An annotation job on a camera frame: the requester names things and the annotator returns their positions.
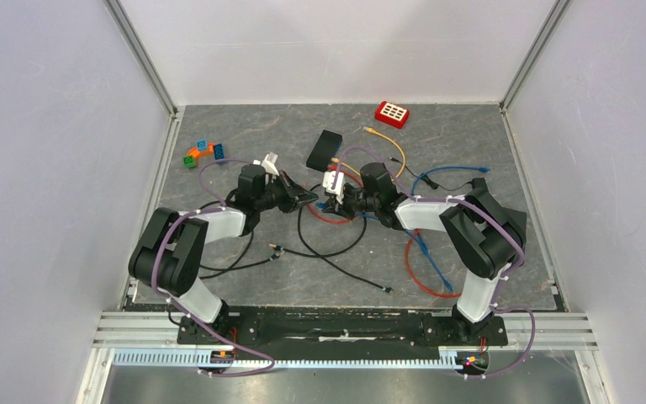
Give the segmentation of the black network switch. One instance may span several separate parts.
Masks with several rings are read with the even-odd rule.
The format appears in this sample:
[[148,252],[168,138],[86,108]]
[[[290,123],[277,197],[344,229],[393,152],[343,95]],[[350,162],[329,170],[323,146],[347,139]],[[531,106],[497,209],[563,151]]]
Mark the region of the black network switch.
[[342,141],[341,134],[330,130],[323,130],[308,155],[305,166],[320,173],[327,171],[331,159],[336,156],[342,145]]

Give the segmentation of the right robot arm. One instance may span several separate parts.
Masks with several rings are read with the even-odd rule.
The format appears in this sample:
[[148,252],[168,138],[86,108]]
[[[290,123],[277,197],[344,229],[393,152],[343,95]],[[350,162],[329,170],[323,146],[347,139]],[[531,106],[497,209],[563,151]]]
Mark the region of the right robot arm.
[[467,269],[453,306],[453,335],[476,342],[495,314],[500,281],[525,262],[526,213],[501,206],[483,178],[474,179],[464,195],[433,198],[399,191],[381,162],[365,165],[360,175],[363,184],[354,187],[337,169],[325,169],[325,211],[347,219],[370,213],[397,231],[447,233]]

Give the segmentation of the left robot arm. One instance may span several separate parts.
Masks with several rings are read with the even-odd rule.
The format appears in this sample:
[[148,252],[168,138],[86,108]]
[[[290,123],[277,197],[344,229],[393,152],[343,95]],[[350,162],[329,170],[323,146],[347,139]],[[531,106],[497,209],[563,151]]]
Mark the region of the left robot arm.
[[156,209],[130,256],[129,275],[198,318],[199,334],[208,342],[221,343],[229,336],[230,321],[220,314],[224,301],[199,277],[205,245],[251,233],[263,211],[291,213],[317,199],[285,171],[247,164],[230,198],[216,206]]

